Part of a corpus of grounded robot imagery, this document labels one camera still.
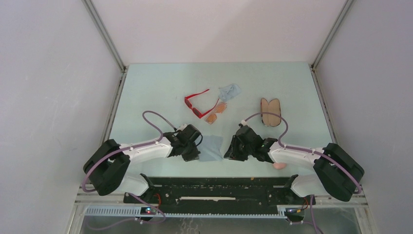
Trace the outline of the plaid brown glasses case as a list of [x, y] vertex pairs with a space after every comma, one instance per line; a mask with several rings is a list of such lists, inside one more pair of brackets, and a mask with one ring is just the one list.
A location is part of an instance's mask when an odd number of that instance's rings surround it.
[[262, 123], [268, 127], [277, 127], [281, 124], [281, 104], [279, 99], [275, 98], [268, 101], [265, 98], [261, 98], [261, 119]]

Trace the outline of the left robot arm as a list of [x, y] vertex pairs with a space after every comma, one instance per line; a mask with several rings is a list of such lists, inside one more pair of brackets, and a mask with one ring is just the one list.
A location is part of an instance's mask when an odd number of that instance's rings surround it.
[[138, 164], [174, 156], [181, 156], [184, 161], [196, 160], [200, 152], [195, 141], [201, 136], [201, 133], [165, 133], [160, 141], [137, 145], [118, 144], [109, 139], [84, 164], [86, 181], [93, 185], [93, 189], [84, 187], [83, 191], [96, 191], [100, 196], [130, 192], [142, 203], [148, 203], [154, 197], [154, 190], [147, 176], [136, 172]]

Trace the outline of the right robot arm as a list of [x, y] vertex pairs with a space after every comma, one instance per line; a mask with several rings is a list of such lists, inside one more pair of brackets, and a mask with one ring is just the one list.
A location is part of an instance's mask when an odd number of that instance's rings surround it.
[[224, 157], [246, 161], [252, 156], [261, 162], [284, 163], [313, 170], [310, 175], [294, 175], [283, 191], [286, 202], [295, 204], [302, 197], [317, 192], [348, 202], [360, 189], [364, 169], [339, 145], [329, 143], [321, 148], [302, 148], [280, 143], [276, 138], [261, 138], [249, 126], [242, 126]]

